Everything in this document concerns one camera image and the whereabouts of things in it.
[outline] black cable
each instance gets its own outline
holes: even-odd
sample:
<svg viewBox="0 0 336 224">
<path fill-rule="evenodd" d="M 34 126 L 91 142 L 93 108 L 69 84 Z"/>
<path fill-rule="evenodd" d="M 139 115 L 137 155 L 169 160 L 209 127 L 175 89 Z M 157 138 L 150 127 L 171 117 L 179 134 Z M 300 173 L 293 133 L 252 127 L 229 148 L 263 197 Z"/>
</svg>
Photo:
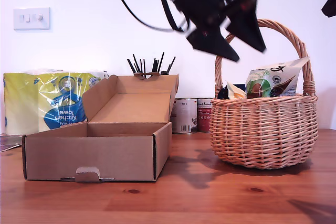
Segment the black cable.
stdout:
<svg viewBox="0 0 336 224">
<path fill-rule="evenodd" d="M 151 26 L 147 23 L 145 23 L 144 21 L 142 21 L 141 19 L 139 19 L 135 14 L 134 12 L 132 12 L 132 10 L 128 7 L 128 5 L 126 4 L 125 0 L 121 0 L 121 2 L 124 4 L 124 6 L 126 7 L 126 9 L 130 12 L 130 14 L 132 14 L 132 16 L 137 20 L 139 21 L 141 24 L 145 25 L 146 27 L 149 27 L 151 29 L 154 29 L 154 30 L 158 30 L 158 31 L 165 31 L 165 32 L 171 32 L 171 31 L 174 31 L 173 29 L 166 29 L 166 28 L 160 28 L 160 27 L 155 27 L 155 26 Z"/>
</svg>

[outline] food can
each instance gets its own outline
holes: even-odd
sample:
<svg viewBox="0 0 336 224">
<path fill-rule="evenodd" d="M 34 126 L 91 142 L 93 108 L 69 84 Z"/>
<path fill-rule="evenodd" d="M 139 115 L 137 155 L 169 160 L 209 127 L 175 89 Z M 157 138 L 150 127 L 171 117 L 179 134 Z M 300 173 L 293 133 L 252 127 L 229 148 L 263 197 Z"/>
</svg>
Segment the food can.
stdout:
<svg viewBox="0 0 336 224">
<path fill-rule="evenodd" d="M 197 129 L 201 132 L 209 132 L 212 98 L 197 99 Z"/>
<path fill-rule="evenodd" d="M 170 121 L 173 133 L 191 134 L 197 132 L 197 99 L 175 99 Z"/>
</svg>

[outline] basket handle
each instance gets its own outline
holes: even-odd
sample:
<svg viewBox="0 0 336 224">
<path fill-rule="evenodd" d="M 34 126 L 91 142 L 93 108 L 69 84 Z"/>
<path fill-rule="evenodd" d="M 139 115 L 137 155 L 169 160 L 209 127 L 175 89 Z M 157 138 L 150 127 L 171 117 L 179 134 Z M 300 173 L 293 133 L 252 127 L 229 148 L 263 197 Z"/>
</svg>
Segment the basket handle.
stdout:
<svg viewBox="0 0 336 224">
<path fill-rule="evenodd" d="M 304 57 L 308 57 L 307 51 L 306 51 L 306 45 L 299 39 L 299 37 L 293 33 L 290 29 L 288 29 L 286 26 L 273 21 L 269 19 L 259 19 L 258 20 L 259 27 L 268 27 L 275 31 L 278 31 L 282 35 L 284 35 L 295 47 L 296 52 L 298 53 L 300 59 Z M 229 34 L 225 39 L 228 43 L 230 43 L 235 36 L 233 34 Z M 308 61 L 304 66 L 302 67 L 303 71 L 303 95 L 315 95 L 315 82 L 314 77 L 311 71 L 311 64 L 310 61 Z M 215 86 L 215 93 L 216 97 L 220 90 L 223 87 L 222 82 L 222 57 L 217 56 L 215 61 L 215 77 L 216 77 L 216 86 Z"/>
</svg>

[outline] open cardboard box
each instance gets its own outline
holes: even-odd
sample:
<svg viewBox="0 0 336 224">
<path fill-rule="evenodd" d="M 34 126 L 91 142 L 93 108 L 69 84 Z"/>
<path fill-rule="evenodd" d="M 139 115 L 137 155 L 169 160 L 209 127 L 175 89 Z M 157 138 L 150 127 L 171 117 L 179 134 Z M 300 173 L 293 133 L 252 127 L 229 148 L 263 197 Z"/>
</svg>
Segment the open cardboard box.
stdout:
<svg viewBox="0 0 336 224">
<path fill-rule="evenodd" d="M 110 76 L 85 92 L 87 122 L 23 137 L 29 180 L 156 181 L 170 153 L 178 76 Z"/>
</svg>

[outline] red can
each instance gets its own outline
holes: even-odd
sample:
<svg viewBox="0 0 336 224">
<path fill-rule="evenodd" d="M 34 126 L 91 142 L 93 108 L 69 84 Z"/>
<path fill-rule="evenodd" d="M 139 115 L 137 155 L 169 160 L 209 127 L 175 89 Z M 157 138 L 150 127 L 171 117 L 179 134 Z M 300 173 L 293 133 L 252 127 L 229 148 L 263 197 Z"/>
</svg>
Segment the red can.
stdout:
<svg viewBox="0 0 336 224">
<path fill-rule="evenodd" d="M 197 129 L 201 132 L 209 132 L 212 98 L 197 99 Z"/>
</svg>

